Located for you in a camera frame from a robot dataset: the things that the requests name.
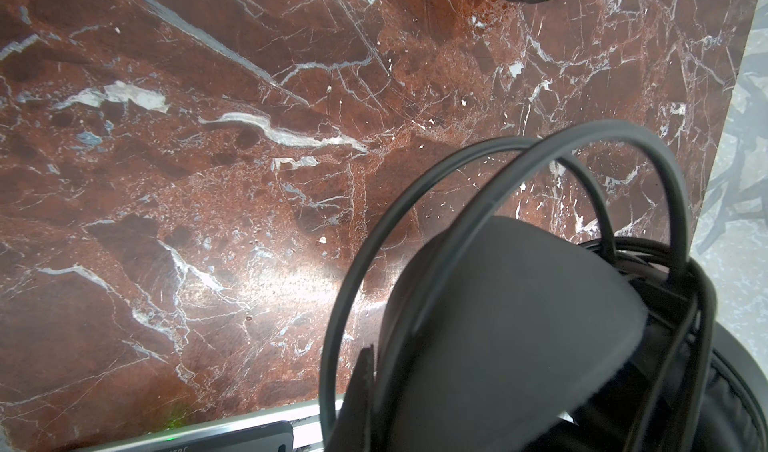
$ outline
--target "gray floor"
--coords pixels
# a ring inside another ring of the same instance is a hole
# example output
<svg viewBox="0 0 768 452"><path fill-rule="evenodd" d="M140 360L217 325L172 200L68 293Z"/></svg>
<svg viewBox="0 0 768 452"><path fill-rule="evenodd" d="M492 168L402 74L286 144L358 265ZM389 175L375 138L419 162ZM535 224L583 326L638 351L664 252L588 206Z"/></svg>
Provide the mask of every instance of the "gray floor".
<svg viewBox="0 0 768 452"><path fill-rule="evenodd" d="M768 374L768 0L746 43L694 244L718 320Z"/></svg>

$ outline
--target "black cable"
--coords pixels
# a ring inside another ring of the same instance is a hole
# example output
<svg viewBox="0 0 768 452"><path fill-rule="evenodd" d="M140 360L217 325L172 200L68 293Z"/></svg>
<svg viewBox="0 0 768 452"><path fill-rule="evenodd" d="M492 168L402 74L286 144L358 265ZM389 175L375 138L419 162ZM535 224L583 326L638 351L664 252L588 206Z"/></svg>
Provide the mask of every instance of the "black cable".
<svg viewBox="0 0 768 452"><path fill-rule="evenodd" d="M639 237L617 237L616 243L617 248L621 251L647 254L655 263L667 267L670 265L671 253L668 247L664 244ZM586 242L581 245L585 246L588 250L594 251L597 249L597 244L594 243L594 241ZM691 303L696 304L700 309L700 326L698 332L696 332L696 339L692 347L691 357L686 365L684 376L686 380L684 380L684 384L681 387L682 391L680 392L680 399L678 400L672 418L669 420L664 434L662 435L659 450L688 452L696 434L701 401L704 396L706 378L710 366L716 295L711 281L706 277L701 266L699 266L693 259L689 259L686 280L678 282L678 288L690 288L695 291L695 294L685 294L685 290L678 290L678 292L682 292L683 296L690 296ZM695 317L696 309L693 308L693 305L691 310L689 310L689 314L691 312L694 312ZM681 327L685 325L687 320L688 315L684 322L681 323ZM688 325L685 330L690 330L690 325ZM680 333L682 333L682 331L678 328L677 334ZM676 355L679 345L672 347L674 341L667 350L662 365L667 361L671 361ZM666 375L666 372L658 370L654 376L654 388L660 387L664 382L665 377L662 374ZM648 418L646 420L652 415L656 402L658 401L658 393L655 393L654 397L648 395L651 392L652 390L647 391L644 406L642 409L639 409L638 414L635 415L632 424L632 430L635 434L634 436L630 434L630 437L624 446L624 452L627 452L627 450L638 450L638 447L642 445L642 439L648 424L638 423L638 415L647 415Z"/></svg>
<svg viewBox="0 0 768 452"><path fill-rule="evenodd" d="M643 407L638 409L634 419L632 419L632 425L622 452L639 452L640 448L643 446L650 418L656 410L659 394L661 393L664 381L667 378L667 371L677 357L677 351L680 350L683 340L685 340L688 335L688 331L696 318L697 311L698 300L696 299L696 296L693 296L690 300L690 306L688 307L688 312L686 313L685 318L677 327L677 330L675 330L672 341L670 342L669 347L667 347L667 351L664 353L664 358L656 367L651 386L645 391L641 402Z"/></svg>
<svg viewBox="0 0 768 452"><path fill-rule="evenodd" d="M333 425L336 422L336 371L338 368L339 352L341 347L344 327L350 316L352 304L360 284L364 279L368 267L371 265L379 248L384 243L389 233L394 229L400 219L408 213L408 210L425 194L430 188L433 188L438 182L447 177L448 174L456 169L470 163L483 156L489 156L498 152L508 152L513 150L525 150L538 142L536 139L525 137L501 137L490 139L484 142L476 143L465 149L459 150L453 155L443 159L433 168L425 172L421 177L414 181L401 195L394 201L384 216L379 219L374 229L364 241L354 261L350 265L350 270L344 277L339 295L333 304L331 316L328 321L325 341L322 346L322 355L320 359L320 425L322 429L322 438L328 441ZM615 262L616 245L614 243L614 231L610 225L608 210L602 199L600 186L589 170L584 165L569 154L558 160L573 173L582 186L586 189L595 215L598 217L600 227L600 254L610 263Z"/></svg>
<svg viewBox="0 0 768 452"><path fill-rule="evenodd" d="M641 257L639 255L629 254L628 252L626 252L625 250L623 250L621 248L621 245L623 244L623 241L625 241L627 239L632 239L632 238L636 238L636 237L616 237L616 238L614 238L614 243L616 245L616 259L628 260L628 261L636 262L636 263L641 264L641 265L650 265L645 260L646 257ZM586 248L590 252L600 252L601 251L600 239L599 238L595 238L595 239L592 239L592 240L588 240L586 242L582 242L581 244L579 244L579 247ZM665 259L658 258L658 260L664 260L664 266L665 267L667 266L667 264L669 262L666 258Z"/></svg>
<svg viewBox="0 0 768 452"><path fill-rule="evenodd" d="M692 357L686 366L686 379L680 392L680 406L674 412L670 426L662 438L661 450L688 452L694 442L699 423L701 401L704 399L706 378L712 357L712 337L716 313L716 295L712 282L696 261L691 260L690 286L698 292L700 306L699 331L693 346Z"/></svg>
<svg viewBox="0 0 768 452"><path fill-rule="evenodd" d="M541 140L497 173L459 213L445 232L442 246L418 278L410 300L416 303L398 316L388 345L379 351L374 390L374 414L382 417L396 396L398 365L407 360L406 343L422 329L441 291L472 239L494 211L520 184L545 164L599 140L628 142L643 150L655 165L667 196L670 214L671 261L668 282L677 284L686 272L690 241L690 211L685 183L675 157L649 130L618 120L601 120L571 127Z"/></svg>

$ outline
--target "grey stone floor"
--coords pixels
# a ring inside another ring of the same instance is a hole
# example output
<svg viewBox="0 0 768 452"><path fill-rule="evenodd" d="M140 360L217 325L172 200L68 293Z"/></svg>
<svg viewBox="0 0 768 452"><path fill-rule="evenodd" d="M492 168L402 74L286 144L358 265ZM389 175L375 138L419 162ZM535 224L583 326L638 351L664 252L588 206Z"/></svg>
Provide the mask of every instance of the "grey stone floor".
<svg viewBox="0 0 768 452"><path fill-rule="evenodd" d="M759 0L691 255L717 319L768 374L768 0Z"/></svg>

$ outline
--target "marble countertop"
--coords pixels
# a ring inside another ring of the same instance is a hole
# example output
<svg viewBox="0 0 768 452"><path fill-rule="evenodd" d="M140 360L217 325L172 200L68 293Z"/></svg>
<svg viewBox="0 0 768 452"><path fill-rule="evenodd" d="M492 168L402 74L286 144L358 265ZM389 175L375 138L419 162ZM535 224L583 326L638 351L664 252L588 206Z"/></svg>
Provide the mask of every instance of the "marble countertop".
<svg viewBox="0 0 768 452"><path fill-rule="evenodd" d="M0 450L314 398L366 232L470 143L644 124L697 216L756 1L2 0ZM621 233L666 237L643 157L577 155ZM390 237L341 390L404 263L510 157L457 171ZM503 211L596 233L557 166Z"/></svg>
<svg viewBox="0 0 768 452"><path fill-rule="evenodd" d="M717 289L717 320L768 374L768 0L758 0L691 255Z"/></svg>

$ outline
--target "headphone ear cup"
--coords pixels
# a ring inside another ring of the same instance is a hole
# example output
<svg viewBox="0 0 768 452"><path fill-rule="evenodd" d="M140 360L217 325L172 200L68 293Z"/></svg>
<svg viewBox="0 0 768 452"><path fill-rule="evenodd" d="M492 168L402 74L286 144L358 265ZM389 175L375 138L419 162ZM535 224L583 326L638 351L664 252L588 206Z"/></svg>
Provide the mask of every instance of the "headphone ear cup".
<svg viewBox="0 0 768 452"><path fill-rule="evenodd" d="M714 367L704 392L695 452L759 452L764 450L754 420L729 381Z"/></svg>
<svg viewBox="0 0 768 452"><path fill-rule="evenodd" d="M571 413L579 427L591 434L611 436L623 444L670 337L671 330L651 319L632 359L586 405ZM683 343L670 367L648 427L646 448L654 448L671 415L689 355L690 346ZM766 450L758 428L762 418L755 412L759 406L752 403L734 378L728 377L728 370L728 366L714 354L692 452Z"/></svg>

